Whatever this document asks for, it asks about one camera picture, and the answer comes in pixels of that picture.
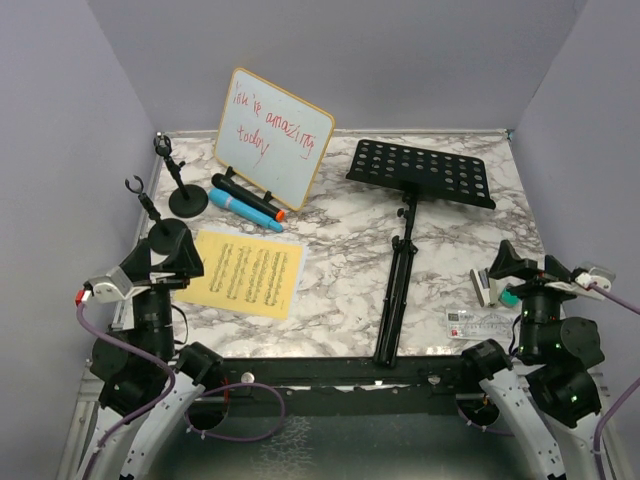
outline white wall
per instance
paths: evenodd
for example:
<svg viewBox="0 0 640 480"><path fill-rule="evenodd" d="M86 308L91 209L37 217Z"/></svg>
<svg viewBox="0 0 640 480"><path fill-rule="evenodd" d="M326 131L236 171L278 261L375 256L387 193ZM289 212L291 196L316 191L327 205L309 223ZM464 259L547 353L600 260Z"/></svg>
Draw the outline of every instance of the white wall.
<svg viewBox="0 0 640 480"><path fill-rule="evenodd" d="M88 0L163 130L218 128L242 66L339 128L514 128L585 0Z"/></svg>
<svg viewBox="0 0 640 480"><path fill-rule="evenodd" d="M618 273L640 304L640 3L590 0L514 134L513 150L547 252ZM640 317L574 300L596 320L614 397L640 375ZM614 417L640 474L640 394Z"/></svg>
<svg viewBox="0 0 640 480"><path fill-rule="evenodd" d="M83 0L4 1L0 64L0 477L53 479L92 343L74 296L131 248L154 129Z"/></svg>

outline round stand base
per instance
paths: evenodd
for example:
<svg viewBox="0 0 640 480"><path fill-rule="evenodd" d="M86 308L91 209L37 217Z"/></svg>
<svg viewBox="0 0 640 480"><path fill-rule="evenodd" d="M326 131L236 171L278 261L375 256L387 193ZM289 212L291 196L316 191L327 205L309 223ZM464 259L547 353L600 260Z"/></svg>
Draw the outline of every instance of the round stand base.
<svg viewBox="0 0 640 480"><path fill-rule="evenodd" d="M180 190L176 190L169 197L169 210L180 218L192 218L204 212L209 204L209 197L204 188L198 185L185 185L189 193L189 199L186 200Z"/></svg>
<svg viewBox="0 0 640 480"><path fill-rule="evenodd" d="M187 228L187 226L182 220L178 220L177 218L167 218L160 220L160 222L167 227L169 233L165 235L160 225L156 223L151 227L149 235L147 235L149 247L159 255L169 255L176 245L178 235L180 235L180 232Z"/></svg>

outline marble surface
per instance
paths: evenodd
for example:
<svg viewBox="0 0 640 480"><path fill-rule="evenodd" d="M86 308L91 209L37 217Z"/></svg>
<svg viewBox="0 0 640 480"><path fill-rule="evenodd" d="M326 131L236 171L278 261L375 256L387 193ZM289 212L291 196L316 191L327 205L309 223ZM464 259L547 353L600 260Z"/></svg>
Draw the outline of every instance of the marble surface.
<svg viewBox="0 0 640 480"><path fill-rule="evenodd" d="M334 136L307 204L289 212L284 233L250 224L210 204L187 220L194 236L201 229L261 235L308 246L297 296L287 320L247 316L178 303L188 315L189 341L199 341L225 357L370 356L375 350L391 263L391 238L404 231L396 210L401 193L352 182L345 175L363 137ZM447 338L447 308L478 308L471 268L491 265L502 239L522 256L542 254L533 215L504 136L367 136L374 140L476 156L484 160L494 211L441 200L418 204L413 241L419 248L407 298L400 355L456 354L470 341ZM185 161L183 180L207 191L224 168L214 158L211 138L175 138L174 159ZM248 185L238 179L242 185ZM161 170L154 200L163 217L175 183ZM125 310L127 321L131 312ZM184 327L176 316L176 337Z"/></svg>

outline bolt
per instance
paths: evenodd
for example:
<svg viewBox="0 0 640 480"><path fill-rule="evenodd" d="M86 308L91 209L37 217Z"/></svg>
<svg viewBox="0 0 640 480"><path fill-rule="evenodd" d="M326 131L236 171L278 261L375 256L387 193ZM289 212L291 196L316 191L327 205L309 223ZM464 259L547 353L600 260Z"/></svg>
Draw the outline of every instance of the bolt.
<svg viewBox="0 0 640 480"><path fill-rule="evenodd" d="M253 383L256 381L256 377L251 372L244 372L240 377L242 383Z"/></svg>

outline small whiteboard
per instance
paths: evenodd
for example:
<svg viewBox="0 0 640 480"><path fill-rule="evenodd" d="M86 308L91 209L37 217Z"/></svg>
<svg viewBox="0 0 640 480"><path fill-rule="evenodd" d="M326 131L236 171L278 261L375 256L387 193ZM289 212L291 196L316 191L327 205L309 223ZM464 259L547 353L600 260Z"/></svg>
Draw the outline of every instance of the small whiteboard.
<svg viewBox="0 0 640 480"><path fill-rule="evenodd" d="M289 208L299 210L334 126L327 112L237 68L213 155Z"/></svg>

